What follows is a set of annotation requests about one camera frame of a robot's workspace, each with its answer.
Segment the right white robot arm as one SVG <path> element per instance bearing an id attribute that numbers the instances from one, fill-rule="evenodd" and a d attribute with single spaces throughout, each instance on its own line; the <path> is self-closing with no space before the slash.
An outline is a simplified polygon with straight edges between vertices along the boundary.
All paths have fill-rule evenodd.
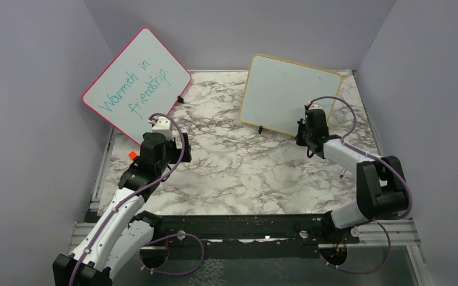
<path id="1" fill-rule="evenodd" d="M 320 235 L 325 241 L 333 243 L 346 229 L 408 209 L 410 199 L 399 159 L 357 151 L 339 135 L 331 135 L 322 108 L 305 111 L 295 139 L 298 146 L 307 148 L 309 158 L 332 161 L 355 176 L 355 200 L 326 212 L 321 219 Z"/>

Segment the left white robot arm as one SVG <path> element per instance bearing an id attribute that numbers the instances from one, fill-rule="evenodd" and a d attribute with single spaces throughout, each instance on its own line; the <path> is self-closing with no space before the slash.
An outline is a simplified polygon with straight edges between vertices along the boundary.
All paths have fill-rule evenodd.
<path id="1" fill-rule="evenodd" d="M 112 285 L 127 260 L 145 243 L 163 239 L 155 222 L 135 218 L 160 183 L 180 163 L 191 162 L 188 135 L 181 148 L 162 133 L 143 135 L 140 153 L 123 172 L 110 205 L 83 241 L 69 254 L 59 254 L 52 264 L 55 285 Z"/>

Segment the yellow framed whiteboard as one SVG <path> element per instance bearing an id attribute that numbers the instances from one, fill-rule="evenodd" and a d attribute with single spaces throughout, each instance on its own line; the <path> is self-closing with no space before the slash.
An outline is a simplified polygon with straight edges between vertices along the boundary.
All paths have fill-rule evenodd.
<path id="1" fill-rule="evenodd" d="M 297 121 L 304 117 L 311 100 L 329 117 L 338 96 L 343 76 L 293 61 L 263 54 L 252 57 L 243 93 L 239 120 L 277 133 L 295 136 Z"/>

